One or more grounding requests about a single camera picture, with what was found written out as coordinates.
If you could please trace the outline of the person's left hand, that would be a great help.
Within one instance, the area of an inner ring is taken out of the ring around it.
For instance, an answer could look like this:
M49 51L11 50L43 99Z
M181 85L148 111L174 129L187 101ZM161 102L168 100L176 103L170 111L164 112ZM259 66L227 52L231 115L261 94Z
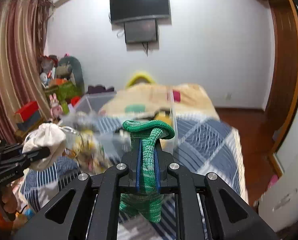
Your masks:
M0 188L0 212L6 221L13 222L16 218L17 199L12 186L6 185Z

